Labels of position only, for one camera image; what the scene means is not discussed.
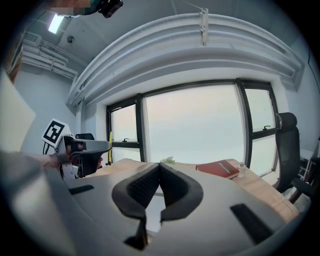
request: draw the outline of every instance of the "transparent bottle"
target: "transparent bottle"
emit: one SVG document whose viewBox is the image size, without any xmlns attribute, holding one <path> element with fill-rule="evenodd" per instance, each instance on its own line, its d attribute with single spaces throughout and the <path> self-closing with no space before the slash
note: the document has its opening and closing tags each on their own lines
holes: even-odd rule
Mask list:
<svg viewBox="0 0 320 256">
<path fill-rule="evenodd" d="M 238 165 L 237 169 L 239 171 L 238 177 L 240 177 L 240 178 L 244 177 L 245 174 L 246 174 L 246 169 L 247 169 L 245 164 L 243 162 L 240 162 L 240 164 Z"/>
</svg>

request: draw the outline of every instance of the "window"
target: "window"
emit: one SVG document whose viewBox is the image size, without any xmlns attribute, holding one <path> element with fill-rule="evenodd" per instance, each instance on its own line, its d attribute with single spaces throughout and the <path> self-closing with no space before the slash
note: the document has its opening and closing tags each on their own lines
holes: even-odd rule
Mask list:
<svg viewBox="0 0 320 256">
<path fill-rule="evenodd" d="M 279 168 L 270 83 L 211 80 L 149 91 L 107 106 L 112 160 L 186 164 L 236 159 L 258 175 Z"/>
<path fill-rule="evenodd" d="M 236 87 L 210 85 L 146 98 L 150 161 L 203 164 L 244 161 L 244 133 Z"/>
</svg>

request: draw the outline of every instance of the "office chair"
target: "office chair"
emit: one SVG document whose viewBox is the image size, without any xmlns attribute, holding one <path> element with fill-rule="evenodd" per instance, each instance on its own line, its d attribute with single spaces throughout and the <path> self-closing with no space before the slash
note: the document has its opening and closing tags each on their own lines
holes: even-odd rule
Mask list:
<svg viewBox="0 0 320 256">
<path fill-rule="evenodd" d="M 275 133 L 275 142 L 278 151 L 280 175 L 274 187 L 283 193 L 294 186 L 300 193 L 312 199 L 314 189 L 311 185 L 298 178 L 300 171 L 300 139 L 297 128 L 297 118 L 292 113 L 277 113 L 280 128 Z"/>
</svg>

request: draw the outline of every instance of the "fluorescent light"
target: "fluorescent light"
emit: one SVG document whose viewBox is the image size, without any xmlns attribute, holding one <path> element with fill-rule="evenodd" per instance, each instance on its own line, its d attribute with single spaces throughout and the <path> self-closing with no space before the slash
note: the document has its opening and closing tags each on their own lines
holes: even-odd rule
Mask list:
<svg viewBox="0 0 320 256">
<path fill-rule="evenodd" d="M 58 16 L 57 14 L 55 14 L 49 26 L 49 31 L 52 33 L 57 33 L 57 30 L 63 19 L 64 19 L 64 16 Z"/>
</svg>

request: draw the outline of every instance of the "black window frame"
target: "black window frame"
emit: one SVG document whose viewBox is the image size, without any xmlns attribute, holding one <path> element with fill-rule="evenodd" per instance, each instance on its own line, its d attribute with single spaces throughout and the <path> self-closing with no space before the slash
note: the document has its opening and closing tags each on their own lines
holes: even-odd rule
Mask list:
<svg viewBox="0 0 320 256">
<path fill-rule="evenodd" d="M 111 113 L 125 107 L 135 105 L 135 114 L 136 114 L 136 131 L 137 131 L 137 142 L 112 142 L 112 147 L 121 147 L 121 148 L 136 148 L 140 150 L 140 159 L 142 162 L 147 161 L 146 154 L 146 135 L 145 135 L 145 124 L 144 124 L 144 108 L 143 108 L 143 98 L 178 91 L 196 87 L 203 86 L 214 86 L 214 85 L 236 85 L 239 93 L 239 99 L 242 105 L 242 114 L 244 116 L 244 129 L 245 129 L 245 156 L 244 164 L 250 168 L 251 157 L 252 157 L 252 147 L 253 140 L 264 138 L 270 135 L 274 135 L 279 128 L 279 120 L 276 116 L 278 113 L 278 106 L 276 102 L 276 97 L 270 82 L 256 81 L 250 79 L 216 79 L 216 80 L 204 80 L 196 82 L 188 82 L 182 84 L 176 84 L 172 86 L 167 86 L 164 88 L 151 90 L 145 93 L 138 93 L 135 96 L 129 97 L 127 99 L 121 100 L 117 103 L 107 106 L 106 111 L 106 127 L 107 127 L 107 138 L 109 140 L 110 132 L 112 131 L 112 120 Z M 275 128 L 255 131 L 253 132 L 252 116 L 249 106 L 248 97 L 246 94 L 246 89 L 257 89 L 257 90 L 266 90 L 269 92 L 269 97 L 271 99 L 271 105 L 274 114 Z M 275 170 L 278 162 L 278 154 L 275 154 L 274 163 L 272 166 L 272 171 Z"/>
</svg>

